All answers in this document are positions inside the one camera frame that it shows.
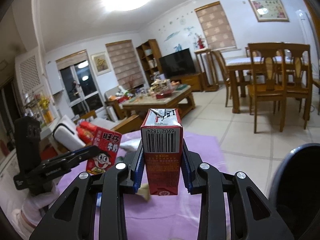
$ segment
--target sunflower painting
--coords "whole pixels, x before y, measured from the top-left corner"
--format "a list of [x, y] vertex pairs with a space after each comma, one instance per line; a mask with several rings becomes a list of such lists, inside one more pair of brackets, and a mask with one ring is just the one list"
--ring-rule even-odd
[[107, 55], [105, 52], [91, 55], [94, 71], [97, 76], [108, 73], [111, 71], [107, 63]]

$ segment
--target tiled floor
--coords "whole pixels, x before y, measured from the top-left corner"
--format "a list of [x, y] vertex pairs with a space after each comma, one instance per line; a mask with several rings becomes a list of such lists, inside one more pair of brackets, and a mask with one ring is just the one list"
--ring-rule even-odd
[[278, 165], [288, 152], [309, 142], [320, 142], [319, 95], [314, 94], [310, 121], [303, 129], [302, 113], [294, 98], [287, 100], [284, 131], [279, 132], [280, 114], [272, 113], [272, 102], [259, 102], [257, 134], [253, 133], [253, 115], [249, 99], [240, 99], [241, 114], [232, 113], [232, 100], [225, 108], [225, 87], [217, 92], [194, 92], [196, 109], [182, 119], [190, 132], [216, 136], [225, 156], [229, 173], [244, 171], [268, 196]]

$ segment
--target tv stand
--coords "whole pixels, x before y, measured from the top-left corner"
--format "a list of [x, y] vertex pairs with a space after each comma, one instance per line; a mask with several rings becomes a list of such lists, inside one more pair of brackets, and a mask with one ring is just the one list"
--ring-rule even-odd
[[204, 78], [202, 73], [187, 74], [181, 76], [174, 76], [170, 78], [171, 81], [179, 81], [181, 84], [187, 84], [191, 86], [192, 91], [203, 91]]

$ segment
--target framed picture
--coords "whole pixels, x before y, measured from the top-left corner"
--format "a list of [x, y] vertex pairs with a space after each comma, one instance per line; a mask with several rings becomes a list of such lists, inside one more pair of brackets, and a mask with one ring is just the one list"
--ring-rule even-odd
[[288, 22], [281, 0], [249, 0], [258, 22]]
[[94, 71], [96, 72], [97, 76], [100, 76], [102, 74], [105, 74], [111, 71], [107, 63], [107, 55], [105, 52], [93, 54], [91, 55], [91, 59], [92, 59]]

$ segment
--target wooden coffee table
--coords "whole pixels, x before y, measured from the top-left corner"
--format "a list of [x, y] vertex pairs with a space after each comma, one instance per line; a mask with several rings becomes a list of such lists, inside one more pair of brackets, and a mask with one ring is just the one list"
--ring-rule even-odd
[[[183, 99], [187, 99], [187, 103], [179, 104]], [[196, 108], [193, 100], [191, 86], [187, 86], [182, 90], [176, 90], [172, 93], [171, 97], [155, 99], [150, 96], [143, 97], [142, 99], [132, 98], [122, 103], [123, 110], [127, 117], [131, 115], [131, 111], [137, 114], [146, 114], [150, 108], [178, 108], [180, 118], [183, 118], [192, 109]]]

